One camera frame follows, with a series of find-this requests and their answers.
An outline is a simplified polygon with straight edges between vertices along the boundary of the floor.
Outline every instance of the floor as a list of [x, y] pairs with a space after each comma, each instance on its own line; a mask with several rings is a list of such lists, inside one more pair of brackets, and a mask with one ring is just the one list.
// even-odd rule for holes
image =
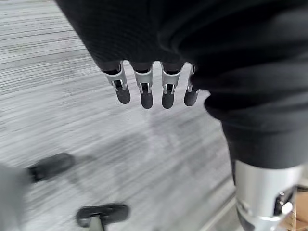
[[161, 105], [154, 64], [154, 106], [141, 107], [124, 63], [131, 102], [123, 105], [60, 10], [49, 0], [0, 1], [0, 162], [23, 168], [69, 152], [78, 164], [32, 185], [24, 231], [77, 231], [77, 210], [125, 202], [130, 219], [109, 231], [198, 231], [233, 194], [219, 122], [183, 103]]

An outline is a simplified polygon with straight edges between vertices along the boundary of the metal joint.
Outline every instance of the metal joint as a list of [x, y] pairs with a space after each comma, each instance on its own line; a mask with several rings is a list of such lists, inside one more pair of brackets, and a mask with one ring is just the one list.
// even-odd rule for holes
[[194, 65], [191, 66], [191, 71], [189, 73], [189, 77], [188, 77], [188, 83], [187, 83], [187, 91], [189, 93], [191, 93], [191, 91], [193, 90], [193, 84], [191, 82], [191, 77], [194, 74]]
[[152, 84], [153, 84], [153, 71], [152, 69], [147, 73], [139, 73], [134, 71], [135, 78], [137, 81], [137, 86], [141, 94], [143, 94], [142, 83], [146, 83], [148, 86], [148, 93], [152, 92]]
[[167, 74], [163, 70], [162, 78], [163, 78], [163, 93], [164, 94], [167, 94], [167, 86], [169, 84], [172, 85], [171, 94], [174, 94], [175, 88], [178, 85], [179, 77], [180, 77], [180, 72], [176, 74]]
[[104, 74], [106, 75], [108, 82], [114, 87], [114, 89], [116, 91], [118, 91], [118, 89], [116, 88], [116, 84], [115, 81], [120, 81], [122, 89], [126, 90], [127, 88], [127, 81], [126, 81], [126, 75], [125, 75], [125, 71], [123, 68], [123, 63], [121, 62], [121, 70], [119, 73], [115, 74], [115, 75], [110, 75], [104, 72]]

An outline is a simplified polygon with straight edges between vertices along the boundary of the robotic finger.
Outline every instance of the robotic finger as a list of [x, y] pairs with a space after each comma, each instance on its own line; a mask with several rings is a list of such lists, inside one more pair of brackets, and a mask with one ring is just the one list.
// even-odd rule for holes
[[114, 87], [119, 101], [123, 104], [129, 103], [130, 93], [123, 68], [123, 61], [105, 62], [101, 66], [101, 70], [107, 77], [108, 82]]
[[137, 87], [140, 91], [141, 104], [145, 109], [153, 105], [152, 84], [153, 84], [153, 62], [135, 63], [130, 62], [134, 69]]
[[198, 97], [198, 93], [200, 91], [200, 89], [196, 89], [196, 88], [193, 87], [193, 84], [192, 84], [192, 82], [190, 80], [190, 78], [194, 74], [194, 72], [195, 72], [195, 66], [192, 65], [191, 71], [189, 73], [187, 89], [186, 89], [185, 97], [184, 97], [184, 103], [188, 107], [193, 106], [196, 103], [197, 97]]
[[163, 98], [162, 105], [164, 108], [169, 109], [174, 102], [174, 93], [178, 85], [181, 69], [184, 62], [177, 63], [161, 63], [162, 65], [162, 85], [163, 85]]

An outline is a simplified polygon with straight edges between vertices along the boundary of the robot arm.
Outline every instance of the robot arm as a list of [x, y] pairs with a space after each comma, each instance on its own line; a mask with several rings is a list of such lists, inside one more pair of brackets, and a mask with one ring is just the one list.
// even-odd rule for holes
[[[170, 12], [171, 2], [153, 9]], [[160, 42], [196, 64], [192, 83], [211, 93], [205, 107], [227, 138], [243, 228], [274, 230], [308, 160], [308, 4], [191, 4], [175, 7], [178, 18], [153, 11]]]
[[[211, 93], [205, 107], [227, 138], [242, 226], [274, 229], [292, 209], [308, 160], [307, 1], [57, 3], [103, 72], [104, 62], [114, 60], [194, 64], [188, 90]], [[127, 89], [120, 70], [108, 78], [119, 92]], [[152, 93], [151, 69], [134, 70], [141, 94]], [[173, 103], [176, 74], [165, 72], [164, 93], [171, 92], [163, 98], [165, 108]], [[151, 95], [142, 98], [150, 108]]]

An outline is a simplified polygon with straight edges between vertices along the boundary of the black rubber tip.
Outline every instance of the black rubber tip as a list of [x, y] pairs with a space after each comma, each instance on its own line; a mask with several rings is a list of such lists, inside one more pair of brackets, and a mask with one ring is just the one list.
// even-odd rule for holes
[[198, 90], [193, 89], [191, 92], [188, 92], [186, 89], [185, 97], [184, 97], [184, 103], [186, 106], [190, 107], [196, 103], [197, 97], [198, 97], [197, 91]]
[[140, 98], [141, 98], [141, 105], [145, 109], [150, 109], [153, 106], [152, 92], [147, 93], [147, 92], [144, 91], [143, 94], [140, 94]]
[[162, 98], [162, 105], [164, 108], [169, 109], [172, 107], [174, 101], [174, 94], [171, 94], [171, 92], [167, 91], [167, 94], [163, 93]]
[[127, 104], [130, 101], [130, 93], [129, 93], [129, 89], [128, 87], [126, 87], [125, 90], [122, 89], [118, 89], [118, 91], [116, 91], [116, 95], [117, 98], [119, 99], [119, 101], [123, 104]]
[[74, 156], [67, 153], [60, 153], [39, 160], [36, 164], [28, 169], [32, 176], [33, 182], [47, 180], [55, 177], [75, 165]]
[[76, 221], [80, 227], [87, 228], [93, 216], [99, 216], [102, 225], [117, 223], [128, 219], [130, 208], [124, 204], [106, 204], [102, 206], [88, 206], [81, 208], [76, 214]]

